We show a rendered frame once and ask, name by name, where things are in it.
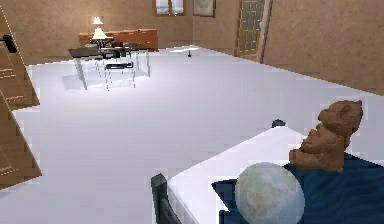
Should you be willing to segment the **dark dining table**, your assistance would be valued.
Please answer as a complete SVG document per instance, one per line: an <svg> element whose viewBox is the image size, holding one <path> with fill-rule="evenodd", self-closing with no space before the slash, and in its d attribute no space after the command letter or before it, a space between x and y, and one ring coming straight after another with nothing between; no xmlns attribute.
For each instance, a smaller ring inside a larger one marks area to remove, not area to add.
<svg viewBox="0 0 384 224"><path fill-rule="evenodd" d="M128 60L131 60L134 63L135 72L140 69L139 53L142 52L145 55L145 65L147 68L147 74L150 74L149 50L146 46L137 43L126 43L123 44L122 48L125 48L131 53L131 55L127 56L126 58L123 58L122 62L127 62ZM101 74L101 71L104 71L104 66L107 63L115 62L114 59L104 59L101 54L101 49L102 48L98 49L97 47L69 49L69 53L75 63L78 78L82 82L85 90L88 89L88 86L84 69L82 66L83 61L93 60L98 74Z"/></svg>

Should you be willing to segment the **black metal chair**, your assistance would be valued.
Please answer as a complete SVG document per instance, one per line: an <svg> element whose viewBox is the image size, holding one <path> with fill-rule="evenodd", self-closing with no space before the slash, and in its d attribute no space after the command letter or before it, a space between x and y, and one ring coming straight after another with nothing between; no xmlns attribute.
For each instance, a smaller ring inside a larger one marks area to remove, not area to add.
<svg viewBox="0 0 384 224"><path fill-rule="evenodd" d="M111 72L113 70L119 70L121 73L124 73L125 69L131 69L132 70L132 80L135 80L135 69L134 69L134 63L131 60L128 60L127 62L122 62L123 58L126 58L127 56L131 55L130 51L126 50L122 47L117 48L102 48L101 54L104 59L114 59L114 63L107 63L104 66L104 77L106 84L109 85L112 83L112 76Z"/></svg>

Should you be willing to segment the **wooden sideboard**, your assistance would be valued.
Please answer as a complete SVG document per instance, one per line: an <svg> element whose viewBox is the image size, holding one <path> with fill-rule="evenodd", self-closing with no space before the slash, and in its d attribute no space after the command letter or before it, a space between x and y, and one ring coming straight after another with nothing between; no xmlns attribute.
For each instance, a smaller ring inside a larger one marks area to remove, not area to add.
<svg viewBox="0 0 384 224"><path fill-rule="evenodd" d="M158 50L158 34L156 29L136 29L123 31L105 31L104 34L113 39L112 43L108 43L107 47L114 46L116 42L137 43L144 45L149 51Z"/></svg>

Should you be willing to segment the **wooden glass panel door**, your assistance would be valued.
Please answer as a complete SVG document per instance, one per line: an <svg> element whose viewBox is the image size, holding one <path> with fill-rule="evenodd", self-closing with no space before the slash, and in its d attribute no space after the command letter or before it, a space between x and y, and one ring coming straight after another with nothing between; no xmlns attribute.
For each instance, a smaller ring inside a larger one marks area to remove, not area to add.
<svg viewBox="0 0 384 224"><path fill-rule="evenodd" d="M273 0L240 0L235 55L263 62Z"/></svg>

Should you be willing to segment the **wooden framed window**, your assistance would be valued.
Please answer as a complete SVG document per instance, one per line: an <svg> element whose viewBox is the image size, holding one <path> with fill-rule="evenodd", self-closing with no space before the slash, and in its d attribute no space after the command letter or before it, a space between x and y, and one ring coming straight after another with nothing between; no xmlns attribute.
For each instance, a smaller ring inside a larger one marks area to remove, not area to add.
<svg viewBox="0 0 384 224"><path fill-rule="evenodd" d="M156 16L184 16L186 0L153 0L153 11Z"/></svg>

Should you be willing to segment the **pale globe ball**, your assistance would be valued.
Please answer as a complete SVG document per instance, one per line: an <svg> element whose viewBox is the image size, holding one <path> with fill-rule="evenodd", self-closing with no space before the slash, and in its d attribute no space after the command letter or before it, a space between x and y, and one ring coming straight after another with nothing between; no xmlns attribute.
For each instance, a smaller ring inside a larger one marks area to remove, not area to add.
<svg viewBox="0 0 384 224"><path fill-rule="evenodd" d="M235 184L235 203L248 224L298 224L305 197L296 177L274 163L243 170Z"/></svg>

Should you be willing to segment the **white table lamp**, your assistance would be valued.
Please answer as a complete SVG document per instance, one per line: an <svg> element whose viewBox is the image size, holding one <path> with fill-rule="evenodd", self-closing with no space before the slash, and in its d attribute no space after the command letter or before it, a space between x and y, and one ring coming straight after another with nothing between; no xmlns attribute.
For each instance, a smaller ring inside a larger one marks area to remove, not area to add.
<svg viewBox="0 0 384 224"><path fill-rule="evenodd" d="M96 26L92 39L93 40L105 40L107 39L107 35L102 30L103 22L99 17L95 17L93 20L93 24Z"/></svg>

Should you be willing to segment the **brown teddy bear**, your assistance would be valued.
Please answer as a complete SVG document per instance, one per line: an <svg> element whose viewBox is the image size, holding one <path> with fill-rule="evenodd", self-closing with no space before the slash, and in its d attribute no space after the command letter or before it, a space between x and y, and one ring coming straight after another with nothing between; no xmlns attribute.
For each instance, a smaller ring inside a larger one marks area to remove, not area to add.
<svg viewBox="0 0 384 224"><path fill-rule="evenodd" d="M311 129L298 149L289 152L289 161L297 169L343 172L344 152L363 117L362 101L332 103L319 115L320 123Z"/></svg>

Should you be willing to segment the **dark blue blanket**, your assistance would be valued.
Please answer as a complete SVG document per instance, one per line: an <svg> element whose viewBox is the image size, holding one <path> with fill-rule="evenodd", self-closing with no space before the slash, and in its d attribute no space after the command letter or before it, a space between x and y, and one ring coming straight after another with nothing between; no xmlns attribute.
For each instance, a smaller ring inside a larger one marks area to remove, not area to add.
<svg viewBox="0 0 384 224"><path fill-rule="evenodd" d="M384 224L384 167L350 154L344 155L343 172L283 168L299 181L305 197L298 224ZM236 179L212 184L227 207L219 224L248 224L235 203Z"/></svg>

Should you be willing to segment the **wooden room door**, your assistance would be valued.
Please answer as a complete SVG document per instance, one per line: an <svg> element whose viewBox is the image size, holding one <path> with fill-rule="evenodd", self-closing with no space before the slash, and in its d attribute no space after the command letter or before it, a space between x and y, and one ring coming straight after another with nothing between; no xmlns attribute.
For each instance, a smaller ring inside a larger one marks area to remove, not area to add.
<svg viewBox="0 0 384 224"><path fill-rule="evenodd" d="M13 33L0 6L0 190L42 175L21 128L14 116L19 109L40 104L18 51L10 53L1 41Z"/></svg>

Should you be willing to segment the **white bed with black frame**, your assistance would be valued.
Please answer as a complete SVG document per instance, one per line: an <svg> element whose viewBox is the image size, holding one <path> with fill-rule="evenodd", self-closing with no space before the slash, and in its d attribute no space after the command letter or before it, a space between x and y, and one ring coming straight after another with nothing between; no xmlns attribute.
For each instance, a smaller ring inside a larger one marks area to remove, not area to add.
<svg viewBox="0 0 384 224"><path fill-rule="evenodd" d="M156 224L219 224L227 207L212 187L214 182L236 179L248 166L289 163L288 152L304 136L288 127L271 128L167 180L151 178Z"/></svg>

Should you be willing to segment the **framed wall picture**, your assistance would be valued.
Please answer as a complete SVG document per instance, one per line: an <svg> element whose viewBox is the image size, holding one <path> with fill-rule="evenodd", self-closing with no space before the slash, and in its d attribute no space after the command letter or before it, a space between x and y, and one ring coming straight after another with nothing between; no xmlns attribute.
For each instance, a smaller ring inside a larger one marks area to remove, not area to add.
<svg viewBox="0 0 384 224"><path fill-rule="evenodd" d="M193 15L215 17L216 0L193 0Z"/></svg>

